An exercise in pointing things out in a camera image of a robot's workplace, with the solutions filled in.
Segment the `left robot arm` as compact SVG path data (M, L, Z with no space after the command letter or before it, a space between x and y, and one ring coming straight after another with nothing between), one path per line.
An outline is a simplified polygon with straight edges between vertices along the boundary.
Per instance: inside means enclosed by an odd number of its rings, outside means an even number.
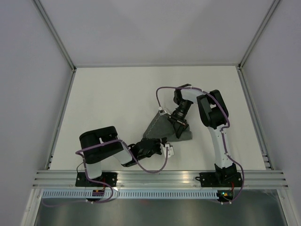
M84 132L79 137L81 149L76 155L81 156L85 167L86 181L91 186L99 186L102 183L101 162L109 157L114 157L123 167L138 165L148 173L159 173L167 164L168 157L159 170L147 170L139 161L150 158L153 155L162 155L163 148L167 145L166 138L142 138L135 144L127 145L119 139L114 126L95 129Z

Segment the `grey cloth napkin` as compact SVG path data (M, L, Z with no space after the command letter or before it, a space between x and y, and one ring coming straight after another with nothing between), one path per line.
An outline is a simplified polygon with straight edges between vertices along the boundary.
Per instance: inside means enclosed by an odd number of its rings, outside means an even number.
M166 138L168 142L192 140L193 136L190 127L177 138L172 124L168 121L168 116L169 114L160 115L157 112L144 132L143 138Z

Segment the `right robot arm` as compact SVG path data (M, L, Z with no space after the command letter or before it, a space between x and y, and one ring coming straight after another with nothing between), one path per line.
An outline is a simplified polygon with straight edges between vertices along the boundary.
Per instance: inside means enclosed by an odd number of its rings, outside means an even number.
M188 128L185 119L192 104L198 105L200 119L208 128L214 147L214 173L203 173L196 180L202 187L239 187L243 185L242 174L237 171L239 164L235 162L229 152L226 129L230 127L229 112L220 91L201 91L190 84L176 87L174 102L178 107L168 117L172 124L176 138L180 138Z

